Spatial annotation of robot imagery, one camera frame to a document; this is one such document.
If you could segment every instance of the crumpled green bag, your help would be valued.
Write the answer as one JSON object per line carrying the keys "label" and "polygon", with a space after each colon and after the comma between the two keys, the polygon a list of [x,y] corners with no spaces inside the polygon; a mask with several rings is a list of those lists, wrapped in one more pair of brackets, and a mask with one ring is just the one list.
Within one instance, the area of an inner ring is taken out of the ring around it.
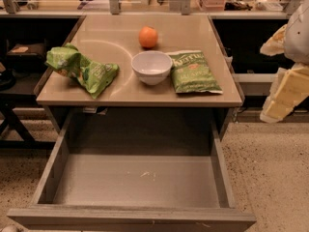
{"label": "crumpled green bag", "polygon": [[94,99],[112,83],[119,70],[117,64],[90,60],[71,43],[51,48],[46,64],[60,75],[76,80]]}

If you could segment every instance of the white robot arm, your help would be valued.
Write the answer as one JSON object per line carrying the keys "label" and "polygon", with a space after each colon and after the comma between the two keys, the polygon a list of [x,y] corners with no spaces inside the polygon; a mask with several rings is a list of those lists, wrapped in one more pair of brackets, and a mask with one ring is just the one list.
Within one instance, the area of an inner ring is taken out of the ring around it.
{"label": "white robot arm", "polygon": [[287,24],[284,54],[296,63],[309,64],[309,0],[301,0]]}

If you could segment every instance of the floor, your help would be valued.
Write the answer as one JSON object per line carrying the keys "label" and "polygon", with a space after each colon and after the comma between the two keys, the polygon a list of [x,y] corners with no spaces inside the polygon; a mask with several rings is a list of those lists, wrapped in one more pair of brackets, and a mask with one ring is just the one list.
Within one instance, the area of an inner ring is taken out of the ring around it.
{"label": "floor", "polygon": [[[55,140],[45,118],[22,119],[35,138]],[[237,206],[257,219],[248,232],[309,232],[308,122],[294,116],[270,125],[248,112],[229,125],[222,146]],[[18,137],[11,130],[1,136]],[[46,161],[45,150],[0,151],[0,228],[16,224],[6,213],[31,201]]]}

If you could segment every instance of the green bag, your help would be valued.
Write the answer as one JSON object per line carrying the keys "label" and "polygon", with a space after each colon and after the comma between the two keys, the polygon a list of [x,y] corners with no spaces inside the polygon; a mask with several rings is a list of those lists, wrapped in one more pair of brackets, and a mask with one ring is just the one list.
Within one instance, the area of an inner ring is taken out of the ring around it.
{"label": "green bag", "polygon": [[60,75],[76,80],[94,99],[112,83],[119,70],[117,64],[90,60],[71,43],[51,48],[46,64]]}
{"label": "green bag", "polygon": [[167,54],[173,60],[171,78],[176,93],[223,93],[202,51],[176,51]]}

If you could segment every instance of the snack bag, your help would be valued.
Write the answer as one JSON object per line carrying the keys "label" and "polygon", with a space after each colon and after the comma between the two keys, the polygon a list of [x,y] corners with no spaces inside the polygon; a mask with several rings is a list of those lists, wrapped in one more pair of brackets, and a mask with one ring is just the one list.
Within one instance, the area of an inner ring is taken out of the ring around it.
{"label": "snack bag", "polygon": [[117,64],[90,60],[70,43],[48,51],[46,64],[60,75],[76,80],[94,99],[113,81],[119,70]]}
{"label": "snack bag", "polygon": [[223,93],[202,51],[176,51],[167,54],[173,60],[171,77],[176,93]]}

